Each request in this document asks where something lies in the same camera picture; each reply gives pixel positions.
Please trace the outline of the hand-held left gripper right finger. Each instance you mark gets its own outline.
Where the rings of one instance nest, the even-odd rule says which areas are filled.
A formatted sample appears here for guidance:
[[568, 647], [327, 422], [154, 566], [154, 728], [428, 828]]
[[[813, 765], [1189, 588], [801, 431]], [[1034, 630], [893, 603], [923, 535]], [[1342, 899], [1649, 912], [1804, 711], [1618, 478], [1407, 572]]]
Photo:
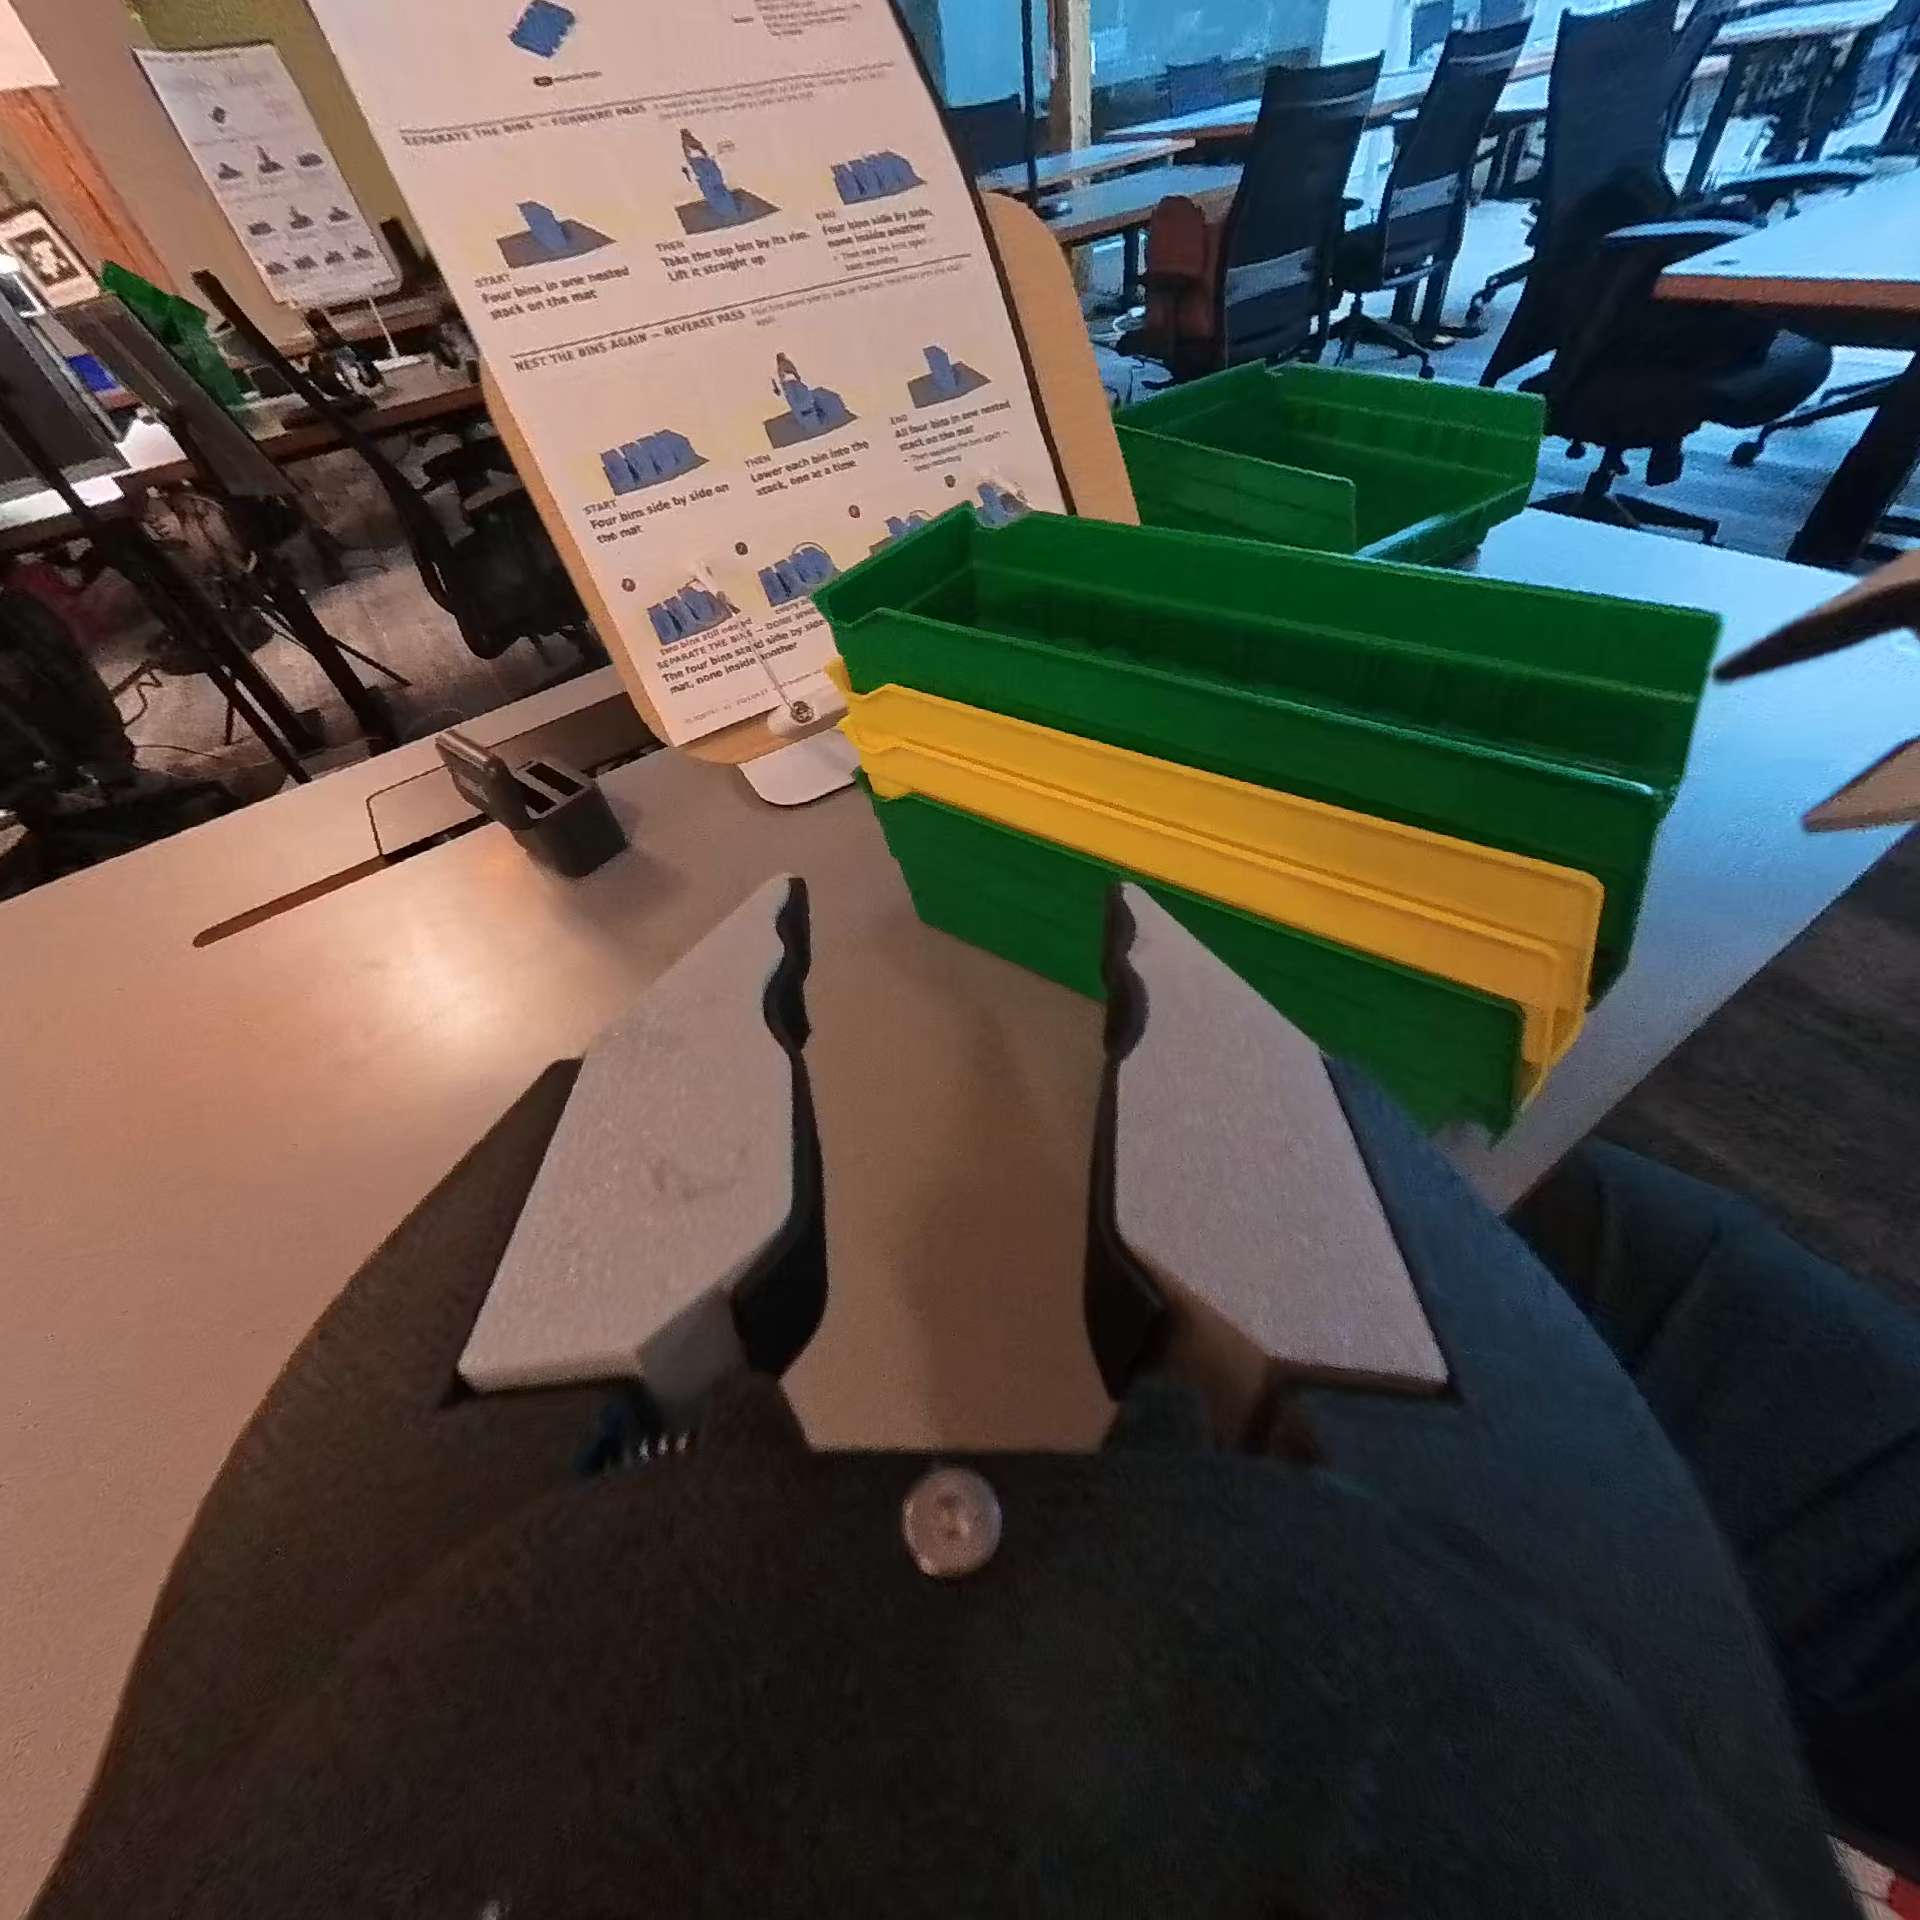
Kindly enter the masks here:
[[1084, 1237], [1093, 1362], [1257, 1450], [1306, 1388], [1430, 1402], [1453, 1373], [1329, 1059], [1142, 886], [1108, 892]]

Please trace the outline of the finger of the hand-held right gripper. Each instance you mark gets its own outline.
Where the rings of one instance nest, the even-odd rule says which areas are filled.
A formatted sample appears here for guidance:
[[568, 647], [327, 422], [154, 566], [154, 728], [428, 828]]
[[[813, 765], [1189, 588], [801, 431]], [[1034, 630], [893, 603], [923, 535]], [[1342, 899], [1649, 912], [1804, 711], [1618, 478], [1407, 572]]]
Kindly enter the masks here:
[[1911, 550], [1861, 578], [1848, 591], [1814, 607], [1716, 663], [1713, 681], [1732, 684], [1777, 671], [1826, 661], [1886, 637], [1919, 637], [1919, 553]]
[[1875, 832], [1919, 825], [1920, 747], [1897, 747], [1802, 815], [1809, 835]]

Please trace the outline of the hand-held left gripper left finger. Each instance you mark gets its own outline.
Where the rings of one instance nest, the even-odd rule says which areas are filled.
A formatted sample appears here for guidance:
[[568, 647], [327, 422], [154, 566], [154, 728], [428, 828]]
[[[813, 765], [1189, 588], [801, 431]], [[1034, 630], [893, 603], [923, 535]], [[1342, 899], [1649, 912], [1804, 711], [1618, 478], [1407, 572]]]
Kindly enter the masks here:
[[809, 973], [807, 881], [772, 876], [588, 1047], [465, 1391], [635, 1388], [683, 1418], [804, 1357], [829, 1306]]

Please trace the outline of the yellow plastic bin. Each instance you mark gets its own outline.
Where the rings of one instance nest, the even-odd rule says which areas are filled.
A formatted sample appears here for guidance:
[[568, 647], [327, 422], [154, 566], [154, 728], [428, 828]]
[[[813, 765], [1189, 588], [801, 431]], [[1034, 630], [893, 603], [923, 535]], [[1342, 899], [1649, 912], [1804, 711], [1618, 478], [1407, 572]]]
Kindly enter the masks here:
[[1129, 883], [1426, 1127], [1505, 1133], [1587, 1022], [1597, 876], [1108, 752], [1081, 787], [853, 730], [924, 925], [1081, 996]]
[[886, 798], [927, 798], [1260, 920], [1496, 996], [1534, 1086], [1579, 1039], [1597, 876], [929, 693], [853, 689], [843, 732]]

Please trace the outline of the wooden office table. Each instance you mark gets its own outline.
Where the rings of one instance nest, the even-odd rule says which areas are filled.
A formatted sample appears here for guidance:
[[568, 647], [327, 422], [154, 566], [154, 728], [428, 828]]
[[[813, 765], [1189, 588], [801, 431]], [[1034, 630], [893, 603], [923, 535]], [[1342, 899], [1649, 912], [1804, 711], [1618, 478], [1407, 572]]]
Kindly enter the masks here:
[[[1863, 348], [1917, 348], [1919, 175], [1877, 176], [1821, 196], [1658, 278], [1667, 305], [1752, 312]], [[1793, 564], [1848, 570], [1908, 487], [1919, 461], [1919, 359], [1868, 420], [1789, 547]]]
[[982, 192], [1028, 205], [1054, 240], [1074, 250], [1149, 226], [1166, 199], [1232, 199], [1240, 166], [1189, 163], [1189, 139], [1122, 141], [1034, 163], [1007, 164], [975, 176]]

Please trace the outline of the white sign stand base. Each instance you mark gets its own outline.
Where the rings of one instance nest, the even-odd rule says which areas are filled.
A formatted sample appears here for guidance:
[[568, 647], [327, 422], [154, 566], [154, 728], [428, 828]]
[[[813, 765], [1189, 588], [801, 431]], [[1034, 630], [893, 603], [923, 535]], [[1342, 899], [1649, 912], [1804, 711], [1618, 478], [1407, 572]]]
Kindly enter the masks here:
[[746, 761], [739, 770], [763, 805], [803, 808], [854, 784], [858, 749], [843, 730], [815, 732]]

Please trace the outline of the black office chair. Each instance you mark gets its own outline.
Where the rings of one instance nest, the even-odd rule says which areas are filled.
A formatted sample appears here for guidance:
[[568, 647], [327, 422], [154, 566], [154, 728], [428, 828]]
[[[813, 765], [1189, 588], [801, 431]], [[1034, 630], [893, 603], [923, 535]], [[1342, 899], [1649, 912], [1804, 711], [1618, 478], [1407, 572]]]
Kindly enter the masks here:
[[1478, 153], [1522, 58], [1527, 16], [1456, 28], [1398, 136], [1377, 210], [1342, 235], [1331, 291], [1346, 301], [1329, 327], [1335, 362], [1363, 344], [1414, 359], [1433, 378], [1433, 355], [1454, 262], [1467, 238]]
[[1318, 359], [1332, 320], [1332, 265], [1346, 184], [1374, 108], [1382, 54], [1275, 67], [1252, 147], [1220, 226], [1213, 344], [1201, 373]]
[[1597, 453], [1580, 491], [1537, 511], [1708, 547], [1716, 518], [1616, 494], [1628, 458], [1645, 455], [1649, 489], [1668, 487], [1705, 426], [1784, 420], [1834, 370], [1834, 348], [1759, 308], [1658, 296], [1670, 269], [1752, 226], [1745, 205], [1690, 207], [1668, 181], [1674, 105], [1716, 32], [1713, 13], [1679, 27], [1672, 3], [1560, 19], [1532, 258], [1481, 373], [1494, 388], [1549, 359], [1521, 392], [1543, 398], [1545, 435]]

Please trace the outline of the person's dark trouser leg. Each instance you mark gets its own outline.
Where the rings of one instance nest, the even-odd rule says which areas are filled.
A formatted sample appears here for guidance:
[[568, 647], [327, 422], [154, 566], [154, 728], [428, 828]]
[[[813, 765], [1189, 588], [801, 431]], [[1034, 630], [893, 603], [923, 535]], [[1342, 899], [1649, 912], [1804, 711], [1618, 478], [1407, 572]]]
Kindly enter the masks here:
[[1917, 1861], [1919, 1319], [1615, 1142], [1509, 1214], [1693, 1470], [1843, 1837]]

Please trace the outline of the black tripod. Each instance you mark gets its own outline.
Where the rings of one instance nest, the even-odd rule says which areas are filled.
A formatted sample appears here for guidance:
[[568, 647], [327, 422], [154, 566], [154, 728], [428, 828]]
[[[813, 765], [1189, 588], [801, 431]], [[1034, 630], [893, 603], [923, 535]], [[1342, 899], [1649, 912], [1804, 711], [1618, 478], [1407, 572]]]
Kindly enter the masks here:
[[132, 397], [174, 444], [197, 498], [211, 503], [238, 556], [211, 585], [148, 531], [147, 508], [171, 483], [136, 466], [100, 398], [38, 320], [5, 305], [5, 498], [61, 503], [53, 543], [84, 540], [119, 572], [228, 711], [296, 781], [325, 750], [322, 722], [296, 708], [256, 661], [242, 613], [291, 640], [347, 708], [373, 757], [401, 745], [401, 728], [356, 671], [370, 665], [332, 637], [309, 603], [284, 549], [309, 531], [300, 492], [234, 410], [120, 296], [103, 292], [55, 320], [84, 356]]

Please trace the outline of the brown chair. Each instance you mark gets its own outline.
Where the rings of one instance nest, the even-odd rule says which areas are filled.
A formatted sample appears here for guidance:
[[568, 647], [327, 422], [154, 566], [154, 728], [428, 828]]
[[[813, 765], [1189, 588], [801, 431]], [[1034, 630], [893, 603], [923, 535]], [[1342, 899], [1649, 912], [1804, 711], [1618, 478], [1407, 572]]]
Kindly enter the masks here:
[[1207, 359], [1217, 334], [1217, 226], [1192, 196], [1153, 210], [1144, 253], [1146, 352], [1169, 367]]

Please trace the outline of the wooden sign board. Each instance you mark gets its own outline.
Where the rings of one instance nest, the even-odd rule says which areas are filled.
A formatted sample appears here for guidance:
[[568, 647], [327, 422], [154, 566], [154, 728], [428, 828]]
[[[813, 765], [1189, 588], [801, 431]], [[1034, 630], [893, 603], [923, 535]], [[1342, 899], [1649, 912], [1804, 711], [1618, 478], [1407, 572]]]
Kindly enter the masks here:
[[[982, 195], [979, 205], [1005, 298], [1021, 334], [1026, 378], [1051, 435], [1053, 461], [1063, 494], [1068, 498], [1068, 512], [1139, 527], [1140, 507], [1100, 383], [1068, 257], [1028, 207], [1003, 195]], [[480, 388], [492, 426], [588, 613], [592, 634], [607, 648], [638, 720], [664, 740], [660, 708], [644, 684], [632, 648], [616, 632], [614, 614], [591, 574], [584, 549], [565, 525], [554, 489], [527, 444], [514, 406], [489, 369], [480, 370]], [[794, 757], [804, 742], [837, 730], [846, 714], [846, 700], [837, 691], [821, 700], [807, 697], [804, 705], [807, 719], [748, 716], [683, 745], [683, 754], [717, 766], [754, 766], [771, 757]]]

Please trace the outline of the white instruction sheet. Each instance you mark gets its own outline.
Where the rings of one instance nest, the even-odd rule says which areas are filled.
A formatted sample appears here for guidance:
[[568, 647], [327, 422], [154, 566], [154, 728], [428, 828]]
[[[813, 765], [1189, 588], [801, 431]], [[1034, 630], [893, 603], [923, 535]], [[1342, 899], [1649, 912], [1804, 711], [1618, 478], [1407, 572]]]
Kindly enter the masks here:
[[1070, 496], [899, 4], [313, 4], [674, 749], [829, 722], [817, 599]]

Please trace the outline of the green plastic object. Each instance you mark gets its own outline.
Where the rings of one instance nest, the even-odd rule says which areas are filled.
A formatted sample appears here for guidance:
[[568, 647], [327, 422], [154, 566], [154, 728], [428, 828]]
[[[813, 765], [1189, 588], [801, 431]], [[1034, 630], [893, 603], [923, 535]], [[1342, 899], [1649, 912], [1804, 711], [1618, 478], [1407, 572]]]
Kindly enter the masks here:
[[249, 390], [216, 344], [205, 310], [193, 301], [167, 292], [145, 277], [105, 261], [100, 285], [167, 348], [185, 373], [228, 413], [249, 401]]

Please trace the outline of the black white marker tag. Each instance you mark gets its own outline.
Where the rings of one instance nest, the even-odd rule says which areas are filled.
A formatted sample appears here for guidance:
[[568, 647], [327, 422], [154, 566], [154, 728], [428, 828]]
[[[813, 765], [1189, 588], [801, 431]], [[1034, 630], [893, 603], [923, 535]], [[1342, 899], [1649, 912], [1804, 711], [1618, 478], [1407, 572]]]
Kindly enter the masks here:
[[41, 315], [56, 315], [103, 298], [105, 291], [84, 253], [42, 205], [5, 207], [2, 257]]

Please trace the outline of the white wall poster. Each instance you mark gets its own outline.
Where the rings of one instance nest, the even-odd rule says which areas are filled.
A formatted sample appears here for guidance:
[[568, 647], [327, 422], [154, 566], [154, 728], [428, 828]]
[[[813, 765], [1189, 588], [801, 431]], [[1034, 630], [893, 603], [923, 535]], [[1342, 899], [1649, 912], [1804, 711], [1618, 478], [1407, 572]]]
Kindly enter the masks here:
[[132, 58], [277, 305], [309, 312], [401, 289], [394, 254], [273, 43]]

